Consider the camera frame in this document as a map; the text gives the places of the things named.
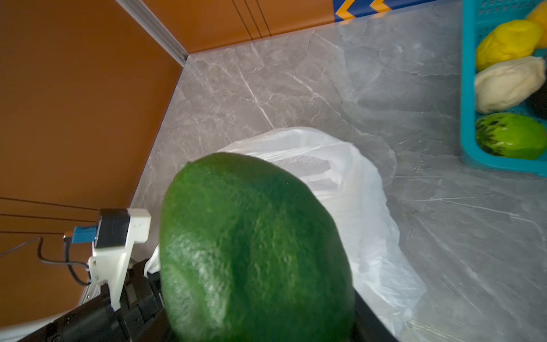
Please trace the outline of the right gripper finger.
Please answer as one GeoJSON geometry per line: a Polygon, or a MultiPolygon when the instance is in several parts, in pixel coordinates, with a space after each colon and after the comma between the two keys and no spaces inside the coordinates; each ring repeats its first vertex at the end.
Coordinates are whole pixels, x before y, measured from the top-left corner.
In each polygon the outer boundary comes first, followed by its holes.
{"type": "Polygon", "coordinates": [[[351,332],[352,342],[397,342],[372,309],[355,290],[356,320],[351,332]]]}

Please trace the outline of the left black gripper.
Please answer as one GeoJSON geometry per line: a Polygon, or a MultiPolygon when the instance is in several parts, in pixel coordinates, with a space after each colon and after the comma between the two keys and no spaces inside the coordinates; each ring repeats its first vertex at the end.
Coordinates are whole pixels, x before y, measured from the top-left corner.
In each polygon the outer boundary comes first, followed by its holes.
{"type": "Polygon", "coordinates": [[[102,285],[96,298],[21,340],[170,341],[160,273],[145,273],[145,264],[142,261],[128,269],[117,311],[111,306],[108,287],[102,285]]]}

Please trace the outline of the white plastic bag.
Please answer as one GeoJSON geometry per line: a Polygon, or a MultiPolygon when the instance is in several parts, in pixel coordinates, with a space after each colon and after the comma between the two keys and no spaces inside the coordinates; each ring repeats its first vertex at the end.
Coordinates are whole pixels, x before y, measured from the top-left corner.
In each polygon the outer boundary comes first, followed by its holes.
{"type": "Polygon", "coordinates": [[[400,231],[372,162],[353,144],[313,128],[274,130],[218,152],[269,162],[312,191],[336,223],[354,293],[396,337],[426,288],[400,249],[400,231]]]}

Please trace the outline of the green avocado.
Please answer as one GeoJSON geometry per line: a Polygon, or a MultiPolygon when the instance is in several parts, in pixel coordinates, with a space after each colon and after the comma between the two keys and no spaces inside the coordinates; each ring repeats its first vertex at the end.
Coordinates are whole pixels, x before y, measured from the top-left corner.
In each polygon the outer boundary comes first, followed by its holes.
{"type": "Polygon", "coordinates": [[[299,178],[218,152],[176,174],[160,218],[160,276],[179,341],[347,341],[350,264],[299,178]]]}

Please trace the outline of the green lime fruit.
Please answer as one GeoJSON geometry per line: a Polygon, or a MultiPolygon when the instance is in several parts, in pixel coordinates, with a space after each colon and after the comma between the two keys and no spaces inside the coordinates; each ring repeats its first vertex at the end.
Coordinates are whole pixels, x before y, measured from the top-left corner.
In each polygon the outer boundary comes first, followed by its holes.
{"type": "Polygon", "coordinates": [[[533,118],[494,113],[475,122],[477,145],[489,155],[537,160],[546,152],[546,128],[533,118]]]}

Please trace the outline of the pale round fruit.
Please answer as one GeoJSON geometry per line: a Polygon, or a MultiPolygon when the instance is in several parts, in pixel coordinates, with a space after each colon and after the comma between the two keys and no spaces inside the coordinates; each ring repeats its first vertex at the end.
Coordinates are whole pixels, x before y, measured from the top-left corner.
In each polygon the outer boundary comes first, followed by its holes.
{"type": "Polygon", "coordinates": [[[475,111],[505,111],[524,102],[545,82],[543,58],[529,56],[494,64],[474,77],[475,111]]]}

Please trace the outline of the yellow lemon fruit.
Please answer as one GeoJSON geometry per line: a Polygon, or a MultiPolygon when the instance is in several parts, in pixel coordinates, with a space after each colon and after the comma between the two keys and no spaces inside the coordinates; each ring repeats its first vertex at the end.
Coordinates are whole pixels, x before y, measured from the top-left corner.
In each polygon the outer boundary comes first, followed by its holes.
{"type": "Polygon", "coordinates": [[[532,56],[543,35],[543,27],[533,21],[514,20],[499,25],[478,45],[476,70],[532,56]]]}

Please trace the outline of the teal plastic basket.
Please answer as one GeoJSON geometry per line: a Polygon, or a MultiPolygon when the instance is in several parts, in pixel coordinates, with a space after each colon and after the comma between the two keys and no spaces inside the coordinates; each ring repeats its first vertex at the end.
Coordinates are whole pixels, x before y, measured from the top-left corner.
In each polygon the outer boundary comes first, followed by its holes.
{"type": "Polygon", "coordinates": [[[546,176],[546,154],[538,160],[494,157],[485,153],[476,142],[474,77],[475,51],[479,43],[498,25],[525,19],[540,1],[463,1],[462,15],[462,78],[460,101],[460,145],[462,161],[473,168],[520,172],[546,176]]]}

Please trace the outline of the dark avocado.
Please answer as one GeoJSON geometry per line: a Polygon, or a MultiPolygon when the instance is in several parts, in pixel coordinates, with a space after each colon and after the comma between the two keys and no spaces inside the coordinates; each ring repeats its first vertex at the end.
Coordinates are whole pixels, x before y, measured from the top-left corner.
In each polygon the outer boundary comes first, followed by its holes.
{"type": "Polygon", "coordinates": [[[547,119],[547,83],[530,95],[527,100],[529,110],[537,117],[547,119]]]}

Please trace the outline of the yellow red mango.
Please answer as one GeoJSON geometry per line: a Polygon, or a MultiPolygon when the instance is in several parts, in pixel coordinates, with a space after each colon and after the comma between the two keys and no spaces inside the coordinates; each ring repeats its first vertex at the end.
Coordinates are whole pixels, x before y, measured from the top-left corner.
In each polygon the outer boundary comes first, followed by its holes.
{"type": "Polygon", "coordinates": [[[537,23],[543,30],[543,36],[538,43],[537,49],[547,48],[547,0],[538,4],[530,14],[527,20],[537,23]]]}

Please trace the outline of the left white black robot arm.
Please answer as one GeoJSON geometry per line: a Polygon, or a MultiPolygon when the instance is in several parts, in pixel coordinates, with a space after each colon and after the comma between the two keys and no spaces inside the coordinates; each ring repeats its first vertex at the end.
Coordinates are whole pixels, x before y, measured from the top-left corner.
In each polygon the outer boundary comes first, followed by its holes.
{"type": "Polygon", "coordinates": [[[128,269],[118,310],[106,284],[76,309],[1,329],[2,341],[177,341],[162,298],[160,264],[145,260],[128,269]]]}

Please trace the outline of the left aluminium corner post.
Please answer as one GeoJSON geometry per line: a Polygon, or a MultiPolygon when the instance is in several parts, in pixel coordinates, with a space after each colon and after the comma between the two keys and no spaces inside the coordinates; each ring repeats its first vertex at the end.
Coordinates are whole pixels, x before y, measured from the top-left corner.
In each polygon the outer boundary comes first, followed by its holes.
{"type": "Polygon", "coordinates": [[[188,52],[176,40],[166,26],[153,14],[142,0],[116,0],[116,2],[136,21],[181,67],[184,67],[188,52]]]}

